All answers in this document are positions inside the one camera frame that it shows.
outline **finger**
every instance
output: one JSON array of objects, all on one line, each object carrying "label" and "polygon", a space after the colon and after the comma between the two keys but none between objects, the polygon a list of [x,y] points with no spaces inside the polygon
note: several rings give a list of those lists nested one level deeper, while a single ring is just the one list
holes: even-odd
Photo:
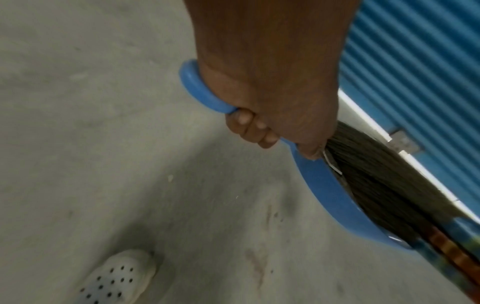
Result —
[{"label": "finger", "polygon": [[264,149],[268,149],[271,148],[274,144],[276,144],[279,139],[280,136],[278,136],[277,133],[269,130],[265,137],[258,143],[258,145]]},{"label": "finger", "polygon": [[296,146],[300,154],[309,160],[317,160],[322,157],[325,149],[325,144],[318,145],[318,144],[298,144]]},{"label": "finger", "polygon": [[226,126],[235,134],[243,135],[247,131],[254,114],[246,109],[238,109],[231,114],[225,114]]},{"label": "finger", "polygon": [[265,137],[268,131],[269,128],[267,125],[258,117],[258,115],[255,115],[246,132],[241,137],[251,143],[258,143]]}]

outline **fingernail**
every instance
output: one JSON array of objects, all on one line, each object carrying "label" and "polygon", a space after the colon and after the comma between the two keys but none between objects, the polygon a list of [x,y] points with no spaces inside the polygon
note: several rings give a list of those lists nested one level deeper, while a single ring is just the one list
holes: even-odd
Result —
[{"label": "fingernail", "polygon": [[238,112],[236,115],[236,120],[241,125],[246,125],[252,120],[250,113]]},{"label": "fingernail", "polygon": [[269,142],[269,143],[274,143],[276,142],[277,140],[279,140],[280,137],[275,134],[275,133],[268,133],[266,136],[265,136],[265,141],[266,142]]},{"label": "fingernail", "polygon": [[260,130],[266,129],[267,125],[261,120],[256,121],[256,127],[259,128]]}]

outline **dustpan handle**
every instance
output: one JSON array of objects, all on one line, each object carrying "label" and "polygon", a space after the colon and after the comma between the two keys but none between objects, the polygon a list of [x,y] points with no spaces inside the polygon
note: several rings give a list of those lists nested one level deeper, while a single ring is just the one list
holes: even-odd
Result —
[{"label": "dustpan handle", "polygon": [[[179,75],[186,90],[206,107],[224,114],[237,110],[236,107],[216,97],[203,83],[196,60],[184,62]],[[356,235],[394,247],[405,248],[403,241],[387,236],[363,213],[345,192],[323,160],[307,160],[298,153],[294,143],[284,138],[282,138],[282,141],[290,146],[293,159],[312,193],[340,225]]]}]

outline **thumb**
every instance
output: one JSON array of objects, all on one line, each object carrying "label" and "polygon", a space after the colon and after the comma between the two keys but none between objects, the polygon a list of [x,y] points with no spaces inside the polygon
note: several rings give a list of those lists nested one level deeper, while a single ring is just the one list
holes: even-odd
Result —
[{"label": "thumb", "polygon": [[317,160],[324,154],[325,143],[319,144],[297,144],[296,148],[300,154],[309,160]]}]

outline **forearm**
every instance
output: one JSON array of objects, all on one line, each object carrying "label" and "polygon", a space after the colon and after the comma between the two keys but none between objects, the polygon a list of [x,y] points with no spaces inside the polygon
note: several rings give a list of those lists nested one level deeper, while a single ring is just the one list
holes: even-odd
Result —
[{"label": "forearm", "polygon": [[338,62],[360,0],[185,3],[202,77],[227,102],[252,100],[251,109],[261,113],[336,92]]}]

